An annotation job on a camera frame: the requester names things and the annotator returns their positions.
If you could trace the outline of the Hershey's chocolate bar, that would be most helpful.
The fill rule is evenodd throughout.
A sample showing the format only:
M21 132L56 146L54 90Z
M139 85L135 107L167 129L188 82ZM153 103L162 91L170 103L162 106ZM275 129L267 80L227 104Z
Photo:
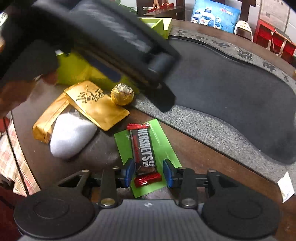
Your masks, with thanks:
M140 188L162 181L162 176L157 170L156 158L149 134L149 123L129 123L126 129L130 133L132 154L135 165L135 187Z

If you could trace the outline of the gold tea pouch with calligraphy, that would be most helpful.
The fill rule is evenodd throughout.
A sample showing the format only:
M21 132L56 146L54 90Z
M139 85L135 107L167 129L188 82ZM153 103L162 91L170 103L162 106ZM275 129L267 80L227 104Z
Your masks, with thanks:
M110 130L130 114L91 81L74 84L64 93L75 109L104 131Z

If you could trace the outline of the gold foil tea ball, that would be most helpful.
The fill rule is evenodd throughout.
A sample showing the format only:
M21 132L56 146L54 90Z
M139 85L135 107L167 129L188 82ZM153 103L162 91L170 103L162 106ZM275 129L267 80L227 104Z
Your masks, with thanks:
M119 83L111 90L110 97L114 103L125 106L133 101L134 92L130 86Z

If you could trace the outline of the plain gold tea pouch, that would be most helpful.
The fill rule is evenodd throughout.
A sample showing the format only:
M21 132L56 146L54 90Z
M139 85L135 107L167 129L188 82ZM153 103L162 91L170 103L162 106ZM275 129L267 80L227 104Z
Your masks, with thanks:
M70 112L72 108L65 93L66 90L69 90L72 87L73 85L66 88L35 122L33 125L33 137L36 140L39 140L45 144L49 144L57 118L63 113Z

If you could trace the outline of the green card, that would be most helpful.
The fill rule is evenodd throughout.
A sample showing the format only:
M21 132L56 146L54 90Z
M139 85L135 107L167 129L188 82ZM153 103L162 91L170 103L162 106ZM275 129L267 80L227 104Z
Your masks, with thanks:
M127 130L116 133L115 141L122 162L133 159L134 174L130 184L135 198L149 194L167 185L163 161L169 159L174 167L181 166L158 120L144 125L127 125Z

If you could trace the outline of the green shoe box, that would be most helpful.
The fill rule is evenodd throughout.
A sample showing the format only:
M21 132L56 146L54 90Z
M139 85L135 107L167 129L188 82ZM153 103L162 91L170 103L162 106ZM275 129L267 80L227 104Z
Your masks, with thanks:
M141 18L141 20L163 38L168 39L172 28L172 18ZM92 66L75 52L67 55L57 51L56 54L59 62L58 84L74 85L89 80L105 92L111 92L116 84L124 83L130 86L135 94L139 94L138 87L124 75L113 73L110 69L101 71L100 68Z

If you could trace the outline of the white grey sock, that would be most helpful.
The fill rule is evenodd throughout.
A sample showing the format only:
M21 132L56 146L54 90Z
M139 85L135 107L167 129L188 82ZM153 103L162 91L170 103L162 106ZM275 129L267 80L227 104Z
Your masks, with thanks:
M115 138L78 111L61 114L54 125L49 151L51 163L76 169L101 169L119 163Z

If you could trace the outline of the dark stone tea tray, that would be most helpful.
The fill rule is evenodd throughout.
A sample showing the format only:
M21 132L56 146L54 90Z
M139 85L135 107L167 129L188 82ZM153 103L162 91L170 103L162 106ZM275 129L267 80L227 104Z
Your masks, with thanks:
M166 84L175 106L159 111L145 96L134 106L232 157L272 181L295 183L295 80L247 49L173 28L182 58Z

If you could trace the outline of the red gift bag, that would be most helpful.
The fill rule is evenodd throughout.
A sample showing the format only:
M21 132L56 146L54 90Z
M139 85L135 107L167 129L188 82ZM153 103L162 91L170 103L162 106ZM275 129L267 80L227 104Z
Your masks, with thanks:
M292 63L295 53L295 43L280 29L258 19L253 41L268 51Z

